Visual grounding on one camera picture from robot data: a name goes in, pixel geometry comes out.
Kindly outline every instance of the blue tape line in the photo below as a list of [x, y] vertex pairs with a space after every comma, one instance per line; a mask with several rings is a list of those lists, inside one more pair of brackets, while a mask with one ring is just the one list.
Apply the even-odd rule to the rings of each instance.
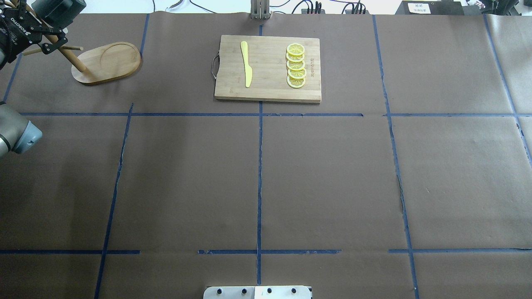
[[143, 113], [132, 114], [135, 117], [258, 117], [258, 113]]
[[386, 116], [388, 119], [388, 126], [390, 131], [390, 139], [392, 140], [392, 150], [394, 153], [394, 163], [395, 163], [395, 172], [397, 175], [397, 179], [399, 180], [399, 188], [401, 191], [401, 203], [403, 205], [403, 222], [404, 222], [404, 231], [406, 234], [406, 244], [408, 246], [408, 256], [410, 259], [410, 271], [412, 274], [412, 283], [414, 286], [414, 295], [415, 299], [419, 299], [419, 290], [418, 290], [418, 279], [415, 274], [415, 265], [414, 265], [414, 254], [412, 252], [412, 242], [410, 240], [410, 228], [408, 225], [408, 215], [406, 214], [406, 203], [404, 200], [404, 192], [403, 192], [403, 183], [401, 181], [401, 171], [399, 169], [399, 160], [397, 157], [397, 147], [395, 146], [395, 137], [394, 137], [394, 131], [393, 131], [393, 124], [392, 124], [392, 113], [390, 111], [390, 104], [388, 101], [388, 92], [386, 91], [386, 86], [384, 84], [384, 68], [383, 68], [383, 57], [381, 55], [380, 51], [380, 43], [379, 43], [379, 33], [377, 30], [377, 19], [375, 18], [375, 15], [373, 17], [373, 30], [375, 32], [375, 43], [377, 45], [377, 55], [379, 58], [379, 68], [380, 68], [380, 78], [383, 84], [383, 93], [384, 93], [384, 99], [386, 100]]
[[114, 207], [117, 202], [117, 194], [118, 194], [118, 182], [120, 180], [120, 175], [122, 174], [122, 166], [123, 166], [123, 160], [124, 160], [124, 149], [126, 148], [126, 141], [128, 139], [128, 132], [129, 132], [129, 124], [131, 123], [131, 113], [133, 111], [133, 104], [131, 104], [131, 107], [129, 108], [129, 115], [128, 120], [126, 122], [126, 131], [124, 133], [124, 140], [122, 141], [122, 149], [120, 151], [120, 160], [118, 162], [118, 171], [117, 171], [117, 179], [114, 182], [114, 192], [113, 192], [113, 200], [111, 201], [111, 210], [109, 212], [109, 220], [107, 221], [107, 230], [105, 231], [105, 239], [103, 243], [103, 250], [102, 250], [102, 259], [100, 261], [100, 269], [98, 272], [98, 281], [96, 282], [96, 291], [94, 294], [94, 299], [98, 299], [99, 297], [99, 289], [102, 284], [102, 276], [103, 276], [103, 269], [105, 266], [105, 256], [107, 255], [107, 246], [109, 244], [109, 235], [111, 234], [111, 224], [113, 222], [113, 214], [114, 214]]
[[[101, 250], [0, 250], [0, 254], [102, 254]], [[140, 250], [112, 250], [107, 254], [140, 254]]]
[[262, 101], [259, 102], [259, 178], [257, 190], [257, 285], [261, 285], [261, 254], [262, 254]]
[[340, 249], [262, 250], [263, 254], [338, 254]]
[[512, 107], [512, 113], [515, 117], [516, 125], [521, 135], [521, 141], [523, 142], [523, 146], [525, 147], [525, 152], [527, 153], [528, 163], [532, 167], [532, 155], [530, 155], [530, 148], [528, 147], [527, 138], [525, 137], [525, 134], [523, 133], [521, 122], [519, 121], [519, 117], [517, 115], [516, 106], [513, 102], [512, 95], [510, 94], [508, 83], [506, 82], [506, 77], [504, 76], [504, 72], [502, 71], [501, 61], [499, 60], [497, 51], [495, 50], [495, 44], [493, 43], [492, 33], [491, 33], [491, 30], [489, 29], [488, 18], [485, 14], [483, 15], [483, 17], [484, 17], [484, 25], [486, 26], [486, 31], [488, 32], [489, 45], [492, 48], [493, 56], [495, 57], [495, 62], [497, 63], [497, 68], [499, 70], [499, 74], [501, 75], [501, 79], [504, 85], [504, 90], [506, 91], [506, 96], [508, 97], [508, 101], [510, 101], [510, 107]]
[[22, 54], [19, 54], [19, 57], [16, 59], [15, 68], [13, 69], [13, 73], [11, 73], [11, 79], [9, 79], [9, 83], [7, 84], [7, 88], [5, 90], [4, 94], [4, 102], [7, 102], [7, 97], [9, 96], [9, 91], [11, 91], [11, 85], [13, 85], [13, 81], [15, 80], [16, 71], [19, 69], [20, 61], [22, 60]]
[[265, 117], [363, 117], [362, 113], [265, 113]]
[[101, 254], [101, 250], [0, 250], [0, 254]]
[[[446, 249], [413, 249], [413, 253], [510, 253], [531, 252], [532, 248], [446, 248]], [[388, 253], [406, 254], [407, 249], [390, 249]]]
[[77, 112], [23, 112], [24, 116], [31, 117], [126, 117], [128, 113], [77, 113]]
[[513, 117], [511, 113], [391, 113], [390, 115], [392, 117]]
[[[126, 117], [115, 112], [23, 112], [33, 117]], [[135, 112], [134, 117], [259, 117], [260, 113]], [[263, 117], [363, 117], [362, 113], [263, 113]]]
[[[340, 252], [342, 252], [340, 249], [261, 250], [261, 254], [338, 254]], [[198, 250], [198, 254], [257, 254], [257, 250]]]
[[146, 42], [146, 34], [148, 32], [149, 13], [146, 14], [146, 21], [144, 21], [144, 32], [142, 33], [142, 43], [140, 44], [140, 57], [144, 53], [144, 43]]

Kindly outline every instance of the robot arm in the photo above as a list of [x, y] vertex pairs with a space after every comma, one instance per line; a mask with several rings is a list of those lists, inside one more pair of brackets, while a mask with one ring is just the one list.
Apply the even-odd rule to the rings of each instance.
[[43, 133], [31, 121], [5, 102], [0, 102], [0, 157], [10, 151], [22, 154], [42, 136]]
[[[85, 0], [37, 0], [33, 4], [34, 15], [28, 11], [26, 0], [11, 2], [17, 7], [5, 7], [0, 14], [0, 69], [33, 44], [38, 45], [44, 54], [64, 45], [68, 40], [63, 29], [86, 6]], [[0, 0], [0, 4], [6, 4], [5, 0]], [[55, 44], [41, 43], [43, 35], [56, 35], [59, 41]], [[5, 102], [0, 102], [0, 157], [10, 151], [24, 153], [42, 135], [31, 121]]]

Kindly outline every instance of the oval wooden base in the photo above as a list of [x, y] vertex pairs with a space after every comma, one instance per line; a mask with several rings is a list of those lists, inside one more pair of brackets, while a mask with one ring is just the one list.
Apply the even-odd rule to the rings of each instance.
[[72, 76], [87, 85], [127, 77], [138, 69], [141, 61], [137, 47], [124, 41], [88, 50], [78, 58], [87, 70], [82, 73], [72, 66]]

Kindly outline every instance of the wooden peg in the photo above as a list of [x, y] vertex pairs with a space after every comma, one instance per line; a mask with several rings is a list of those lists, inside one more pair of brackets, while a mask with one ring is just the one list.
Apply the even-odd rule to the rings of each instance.
[[[67, 49], [67, 50], [78, 50], [78, 51], [83, 51], [83, 47], [77, 47], [77, 46], [61, 46], [59, 47], [59, 49]], [[28, 56], [28, 55], [31, 55], [31, 54], [35, 54], [35, 53], [39, 53], [39, 52], [42, 52], [43, 49], [41, 48], [36, 48], [36, 49], [33, 49], [33, 50], [29, 50], [29, 51], [25, 51], [25, 52], [22, 52], [22, 55], [24, 56]]]

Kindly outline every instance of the yellow plastic knife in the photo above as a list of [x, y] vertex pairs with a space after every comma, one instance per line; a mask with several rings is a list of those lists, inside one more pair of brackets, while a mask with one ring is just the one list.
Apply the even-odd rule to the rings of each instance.
[[240, 42], [240, 49], [242, 50], [242, 57], [244, 58], [244, 71], [246, 73], [246, 87], [251, 85], [251, 79], [253, 78], [253, 69], [251, 68], [247, 60], [247, 41]]

